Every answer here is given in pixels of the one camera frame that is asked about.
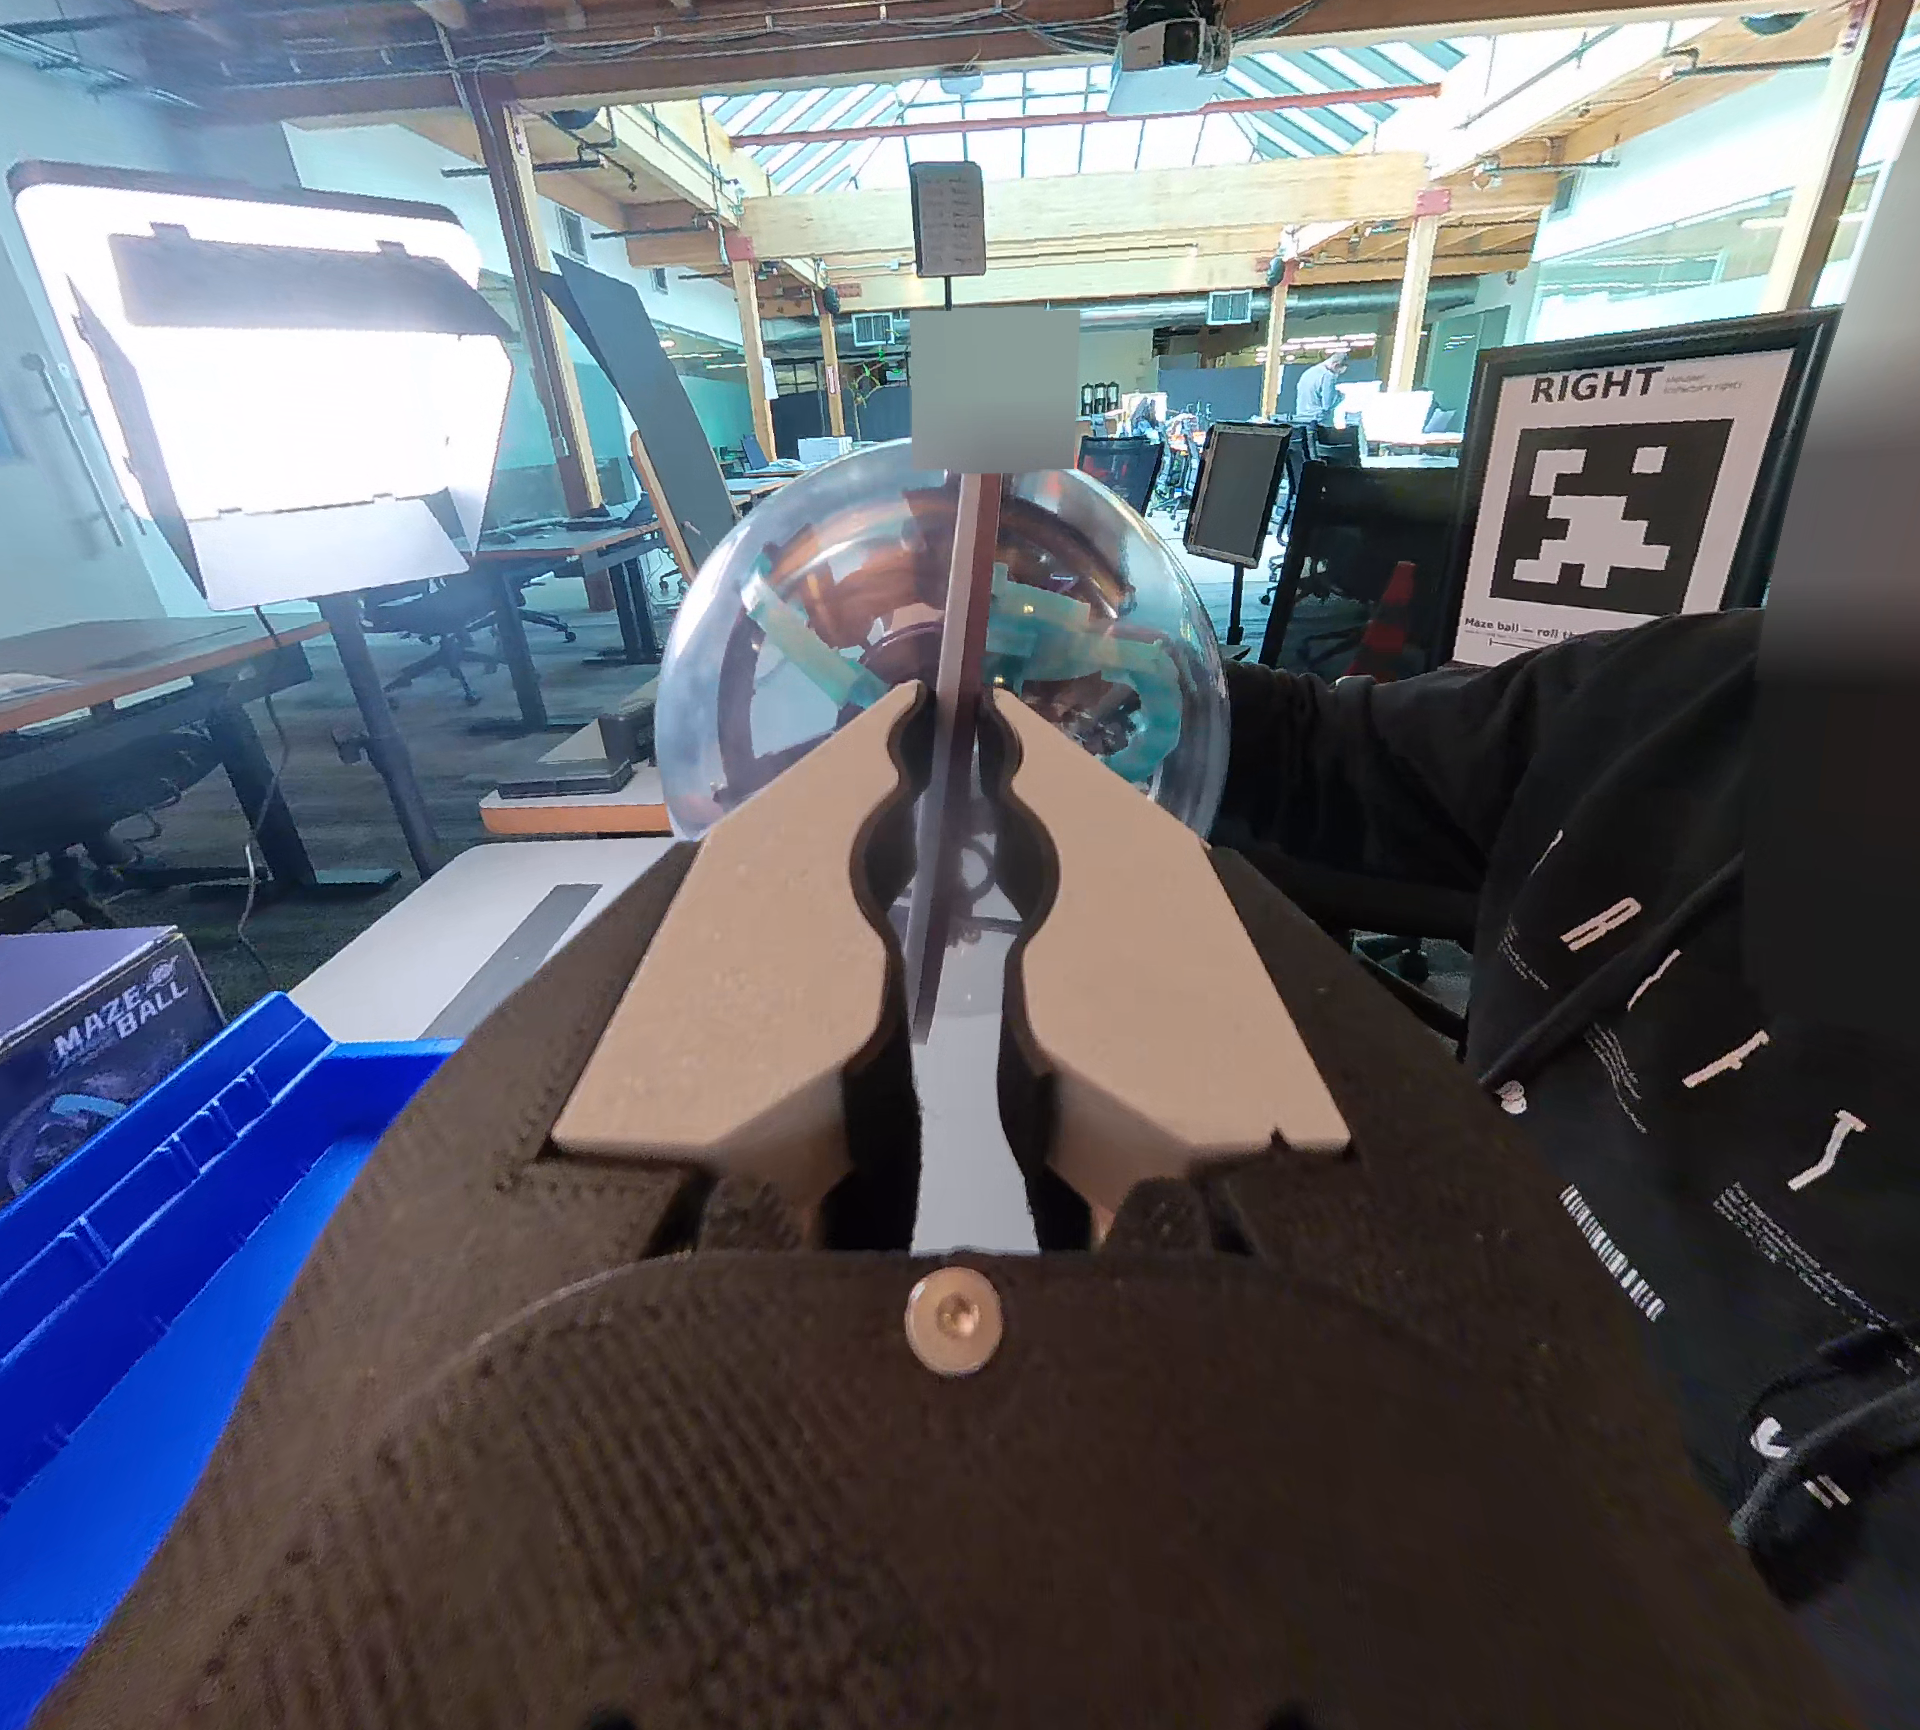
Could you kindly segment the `black flag panel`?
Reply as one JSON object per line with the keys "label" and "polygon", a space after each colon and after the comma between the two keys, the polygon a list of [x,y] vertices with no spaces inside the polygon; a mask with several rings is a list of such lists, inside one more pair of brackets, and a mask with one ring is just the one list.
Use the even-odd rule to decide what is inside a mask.
{"label": "black flag panel", "polygon": [[633,421],[632,461],[686,585],[737,523],[727,478],[639,291],[557,259],[539,276],[567,329],[608,376]]}

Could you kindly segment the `dark blue box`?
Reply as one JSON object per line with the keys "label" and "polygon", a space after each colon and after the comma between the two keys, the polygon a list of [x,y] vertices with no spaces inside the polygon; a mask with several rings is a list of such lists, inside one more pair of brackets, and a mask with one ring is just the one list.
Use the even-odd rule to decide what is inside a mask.
{"label": "dark blue box", "polygon": [[225,1013],[176,926],[3,939],[3,1203],[222,1033]]}

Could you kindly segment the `black printed hoodie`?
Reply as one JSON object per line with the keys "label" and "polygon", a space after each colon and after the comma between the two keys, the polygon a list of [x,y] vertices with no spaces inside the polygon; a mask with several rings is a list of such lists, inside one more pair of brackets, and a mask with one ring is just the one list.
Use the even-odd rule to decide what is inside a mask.
{"label": "black printed hoodie", "polygon": [[1759,616],[1479,679],[1474,1069],[1645,1333],[1698,1479],[1872,1728],[1916,1725],[1916,1057],[1746,978]]}

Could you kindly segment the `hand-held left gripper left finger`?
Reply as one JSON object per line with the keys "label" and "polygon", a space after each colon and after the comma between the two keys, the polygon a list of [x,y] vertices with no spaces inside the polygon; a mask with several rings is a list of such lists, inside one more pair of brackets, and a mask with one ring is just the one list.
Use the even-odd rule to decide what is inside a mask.
{"label": "hand-held left gripper left finger", "polygon": [[744,1176],[832,1246],[905,1251],[917,1099],[890,905],[917,690],[886,689],[722,817],[555,1117],[555,1155]]}

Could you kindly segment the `brown desk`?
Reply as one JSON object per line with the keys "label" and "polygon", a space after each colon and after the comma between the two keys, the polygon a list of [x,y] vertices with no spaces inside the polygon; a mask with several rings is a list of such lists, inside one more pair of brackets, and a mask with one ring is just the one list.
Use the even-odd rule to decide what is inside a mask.
{"label": "brown desk", "polygon": [[247,867],[139,866],[114,829],[219,767],[265,895],[319,887],[253,704],[305,686],[323,621],[82,621],[3,640],[3,926],[107,926],[83,863],[138,890],[243,883]]}

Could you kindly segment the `black white marker sign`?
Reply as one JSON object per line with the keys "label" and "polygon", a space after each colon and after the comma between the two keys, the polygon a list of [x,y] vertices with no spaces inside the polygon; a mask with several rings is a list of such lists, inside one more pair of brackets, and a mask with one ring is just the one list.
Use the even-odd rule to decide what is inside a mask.
{"label": "black white marker sign", "polygon": [[1835,307],[1479,356],[1432,665],[1762,605]]}

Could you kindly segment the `dark tape strip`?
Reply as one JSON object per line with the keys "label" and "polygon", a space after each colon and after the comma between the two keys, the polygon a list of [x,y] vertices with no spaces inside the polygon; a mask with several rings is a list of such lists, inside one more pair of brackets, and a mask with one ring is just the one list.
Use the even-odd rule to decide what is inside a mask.
{"label": "dark tape strip", "polygon": [[461,1041],[521,984],[526,984],[557,944],[573,932],[587,907],[601,895],[594,883],[553,885],[524,918],[484,954],[469,981],[438,1009],[420,1031],[420,1041]]}

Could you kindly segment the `studio light panel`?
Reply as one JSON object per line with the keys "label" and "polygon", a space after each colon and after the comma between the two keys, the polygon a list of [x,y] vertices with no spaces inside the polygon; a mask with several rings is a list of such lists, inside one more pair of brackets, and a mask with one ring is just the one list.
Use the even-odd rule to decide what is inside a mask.
{"label": "studio light panel", "polygon": [[213,612],[319,606],[420,876],[355,600],[469,574],[510,329],[444,206],[21,161],[14,217],[118,487]]}

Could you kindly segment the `computer monitor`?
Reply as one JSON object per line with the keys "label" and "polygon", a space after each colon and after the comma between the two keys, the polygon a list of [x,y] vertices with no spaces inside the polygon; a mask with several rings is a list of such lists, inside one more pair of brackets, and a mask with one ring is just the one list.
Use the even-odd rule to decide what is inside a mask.
{"label": "computer monitor", "polygon": [[1181,551],[1207,562],[1256,565],[1287,466],[1290,423],[1213,421],[1181,529]]}

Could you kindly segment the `clear plastic maze ball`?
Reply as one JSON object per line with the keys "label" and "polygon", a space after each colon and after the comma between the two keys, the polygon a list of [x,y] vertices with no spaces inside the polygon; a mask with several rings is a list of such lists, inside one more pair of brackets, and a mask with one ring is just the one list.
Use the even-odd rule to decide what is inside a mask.
{"label": "clear plastic maze ball", "polygon": [[[935,686],[957,474],[908,442],[793,478],[741,516],[664,643],[653,749],[667,826],[705,836],[894,686]],[[1183,565],[1079,470],[1011,474],[981,650],[1018,697],[1207,835],[1228,759],[1213,621]]]}

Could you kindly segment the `person's right forearm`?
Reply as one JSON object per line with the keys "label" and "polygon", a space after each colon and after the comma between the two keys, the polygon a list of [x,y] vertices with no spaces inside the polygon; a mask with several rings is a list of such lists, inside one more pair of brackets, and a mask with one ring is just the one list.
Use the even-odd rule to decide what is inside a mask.
{"label": "person's right forearm", "polygon": [[1759,634],[1670,616],[1388,686],[1234,662],[1213,841],[1486,901],[1675,901],[1742,848]]}

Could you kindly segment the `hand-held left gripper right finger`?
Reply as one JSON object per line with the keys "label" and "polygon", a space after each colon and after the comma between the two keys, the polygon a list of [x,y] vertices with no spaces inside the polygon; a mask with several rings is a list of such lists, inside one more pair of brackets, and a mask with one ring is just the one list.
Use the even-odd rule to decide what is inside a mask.
{"label": "hand-held left gripper right finger", "polygon": [[1204,841],[1011,693],[990,699],[1004,958],[995,1100],[1035,1242],[1086,1246],[1144,1183],[1352,1133]]}

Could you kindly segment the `blue plastic bin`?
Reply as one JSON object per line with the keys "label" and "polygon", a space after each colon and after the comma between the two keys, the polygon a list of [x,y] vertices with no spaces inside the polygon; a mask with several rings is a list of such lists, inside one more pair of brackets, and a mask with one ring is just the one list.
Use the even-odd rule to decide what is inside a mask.
{"label": "blue plastic bin", "polygon": [[4,1728],[155,1555],[323,1225],[456,1046],[337,1041],[265,996],[4,1204]]}

